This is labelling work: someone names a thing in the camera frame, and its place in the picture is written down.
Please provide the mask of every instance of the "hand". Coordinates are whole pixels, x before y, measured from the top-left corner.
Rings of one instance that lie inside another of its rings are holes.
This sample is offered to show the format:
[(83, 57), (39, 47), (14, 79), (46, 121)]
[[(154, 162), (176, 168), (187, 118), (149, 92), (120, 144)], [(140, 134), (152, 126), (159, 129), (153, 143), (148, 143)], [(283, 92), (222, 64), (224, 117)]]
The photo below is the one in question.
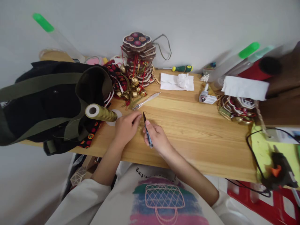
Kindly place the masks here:
[[(158, 151), (158, 153), (163, 156), (165, 153), (172, 151), (174, 148), (172, 147), (171, 143), (169, 142), (163, 128), (156, 124), (151, 124), (149, 120), (146, 120), (146, 127), (149, 132), (152, 144), (154, 148)], [(146, 129), (144, 127), (144, 141), (147, 146), (149, 146)]]
[(114, 141), (125, 147), (136, 134), (141, 117), (142, 114), (139, 111), (134, 111), (129, 115), (118, 118)]

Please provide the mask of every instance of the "gold thread spool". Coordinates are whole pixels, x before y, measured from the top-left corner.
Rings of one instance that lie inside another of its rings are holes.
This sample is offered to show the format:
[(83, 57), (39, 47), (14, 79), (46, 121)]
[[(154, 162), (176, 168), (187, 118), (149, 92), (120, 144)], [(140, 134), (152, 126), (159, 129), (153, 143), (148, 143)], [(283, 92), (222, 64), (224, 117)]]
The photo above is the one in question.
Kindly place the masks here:
[(90, 104), (85, 109), (85, 115), (90, 119), (114, 122), (118, 119), (118, 115), (98, 104)]

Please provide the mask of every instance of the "wooden desk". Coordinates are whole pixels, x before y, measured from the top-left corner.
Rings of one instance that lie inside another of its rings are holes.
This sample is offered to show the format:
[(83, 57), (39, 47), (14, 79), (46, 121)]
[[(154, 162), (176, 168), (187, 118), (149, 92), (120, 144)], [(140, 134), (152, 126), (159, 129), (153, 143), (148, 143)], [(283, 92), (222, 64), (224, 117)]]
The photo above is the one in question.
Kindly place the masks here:
[[(151, 122), (162, 126), (177, 151), (202, 173), (257, 182), (255, 162), (245, 142), (248, 127), (226, 120), (218, 114), (215, 105), (199, 103), (201, 81), (199, 75), (190, 75), (194, 76), (195, 91), (166, 91), (160, 90), (156, 83), (150, 84), (146, 87), (148, 96), (159, 91), (162, 93), (139, 110), (144, 111)], [(110, 109), (118, 109), (123, 115), (130, 113), (130, 110), (121, 108), (124, 101), (113, 98), (111, 103)], [(137, 134), (123, 151), (122, 160), (167, 168), (155, 149), (145, 145), (143, 126), (141, 120)], [(103, 122), (89, 149), (76, 147), (72, 152), (102, 157), (113, 139), (114, 129)], [(22, 143), (42, 146), (28, 140)]]

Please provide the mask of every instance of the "yellow-green paper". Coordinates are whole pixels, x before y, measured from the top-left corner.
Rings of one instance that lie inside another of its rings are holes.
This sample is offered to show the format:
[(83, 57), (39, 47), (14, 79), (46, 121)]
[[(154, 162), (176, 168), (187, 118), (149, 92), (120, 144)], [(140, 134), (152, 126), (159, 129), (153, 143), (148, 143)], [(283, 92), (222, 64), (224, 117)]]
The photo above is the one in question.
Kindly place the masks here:
[[(254, 125), (252, 127), (252, 133), (259, 130), (261, 130), (260, 126)], [(293, 173), (295, 175), (295, 179), (297, 180), (298, 184), (300, 183), (300, 165), (298, 159), (297, 145), (267, 141), (265, 139), (263, 132), (258, 132), (256, 134), (253, 134), (251, 136), (251, 139), (252, 139), (252, 149), (255, 153), (258, 164), (266, 178), (271, 173), (270, 168), (273, 167), (271, 153), (274, 151), (273, 145), (276, 145), (278, 150), (281, 153), (283, 153), (284, 156), (287, 158), (287, 161), (290, 164)], [(261, 180), (261, 175), (258, 169), (257, 169), (257, 178), (258, 180)]]

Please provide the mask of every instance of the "person's left hand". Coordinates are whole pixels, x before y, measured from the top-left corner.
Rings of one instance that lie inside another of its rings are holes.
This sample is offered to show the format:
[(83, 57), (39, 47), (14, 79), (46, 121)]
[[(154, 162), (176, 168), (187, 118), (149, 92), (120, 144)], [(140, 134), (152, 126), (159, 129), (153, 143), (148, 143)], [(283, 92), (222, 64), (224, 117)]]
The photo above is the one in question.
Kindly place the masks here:
[(125, 146), (136, 134), (141, 117), (142, 114), (139, 111), (134, 111), (129, 115), (118, 118), (114, 141)]

